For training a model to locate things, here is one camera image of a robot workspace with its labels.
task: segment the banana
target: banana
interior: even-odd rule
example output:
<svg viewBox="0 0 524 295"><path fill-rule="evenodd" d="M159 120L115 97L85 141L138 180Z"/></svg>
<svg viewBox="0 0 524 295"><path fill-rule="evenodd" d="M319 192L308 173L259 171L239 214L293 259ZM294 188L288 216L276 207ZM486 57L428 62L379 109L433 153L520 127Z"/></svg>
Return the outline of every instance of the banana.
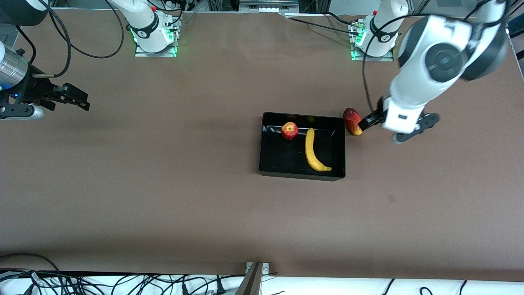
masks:
<svg viewBox="0 0 524 295"><path fill-rule="evenodd" d="M313 150L314 139L315 131L313 128L310 128L305 134L305 158L308 160L308 164L318 172L331 171L331 167L324 166L324 164L320 163L319 159L316 158L315 151Z"/></svg>

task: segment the table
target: table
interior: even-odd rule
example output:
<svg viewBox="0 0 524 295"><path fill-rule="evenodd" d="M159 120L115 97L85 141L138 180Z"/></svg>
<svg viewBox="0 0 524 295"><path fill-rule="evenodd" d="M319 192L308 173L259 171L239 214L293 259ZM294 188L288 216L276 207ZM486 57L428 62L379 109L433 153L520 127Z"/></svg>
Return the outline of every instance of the table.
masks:
<svg viewBox="0 0 524 295"><path fill-rule="evenodd" d="M83 50L117 47L110 10L58 13ZM26 33L35 65L59 71L66 46L49 19ZM278 14L199 13L177 58L133 52L129 34L111 59L73 52L56 84L86 91L90 111L0 124L2 253L66 270L242 273L260 260L284 276L524 275L524 85L511 53L430 102L442 119L423 135L348 135L346 178L320 182L257 173L261 116L367 114L347 35ZM378 99L398 66L368 65Z"/></svg>

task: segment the black tray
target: black tray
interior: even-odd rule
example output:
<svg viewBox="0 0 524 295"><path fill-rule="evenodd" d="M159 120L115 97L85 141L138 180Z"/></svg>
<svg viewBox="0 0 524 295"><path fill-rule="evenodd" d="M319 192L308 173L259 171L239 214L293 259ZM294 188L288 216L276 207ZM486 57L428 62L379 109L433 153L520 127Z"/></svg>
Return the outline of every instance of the black tray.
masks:
<svg viewBox="0 0 524 295"><path fill-rule="evenodd" d="M294 122L299 134L285 140L280 128ZM315 129L315 155L329 172L313 170L305 159L305 133ZM346 177L345 123L342 118L264 113L258 170L262 175L335 181Z"/></svg>

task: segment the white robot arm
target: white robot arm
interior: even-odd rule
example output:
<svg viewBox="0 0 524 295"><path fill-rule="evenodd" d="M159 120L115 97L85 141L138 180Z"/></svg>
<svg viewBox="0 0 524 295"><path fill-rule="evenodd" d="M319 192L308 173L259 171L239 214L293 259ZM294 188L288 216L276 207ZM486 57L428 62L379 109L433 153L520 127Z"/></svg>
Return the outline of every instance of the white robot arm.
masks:
<svg viewBox="0 0 524 295"><path fill-rule="evenodd" d="M109 0L126 17L135 42L145 52L159 52L174 42L173 17L146 0Z"/></svg>
<svg viewBox="0 0 524 295"><path fill-rule="evenodd" d="M360 41L355 45L362 51L366 51L371 42L372 44L367 49L367 54L374 57L384 56L395 45L402 19L386 25L383 29L380 28L390 20L408 15L408 13L409 9L406 0L382 0L377 13L364 18L364 31Z"/></svg>
<svg viewBox="0 0 524 295"><path fill-rule="evenodd" d="M397 132L403 142L438 122L427 118L425 105L459 78L473 80L494 71L507 50L503 24L505 0L481 2L473 23L455 18L427 16L417 21L402 40L398 61L401 69L379 102L379 109L365 117L364 130L382 123Z"/></svg>

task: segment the red apple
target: red apple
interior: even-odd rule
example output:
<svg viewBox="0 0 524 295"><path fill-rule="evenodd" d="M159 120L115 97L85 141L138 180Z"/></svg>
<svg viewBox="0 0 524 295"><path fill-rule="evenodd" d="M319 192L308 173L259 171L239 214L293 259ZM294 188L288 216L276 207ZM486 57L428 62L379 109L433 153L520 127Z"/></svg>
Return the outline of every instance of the red apple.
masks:
<svg viewBox="0 0 524 295"><path fill-rule="evenodd" d="M282 126L280 129L280 134L282 134L282 137L287 140L292 140L297 136L298 134L298 127L293 122L287 122Z"/></svg>
<svg viewBox="0 0 524 295"><path fill-rule="evenodd" d="M362 118L355 109L347 108L344 111L344 121L346 121L346 126L352 135L362 134L362 129L358 125Z"/></svg>

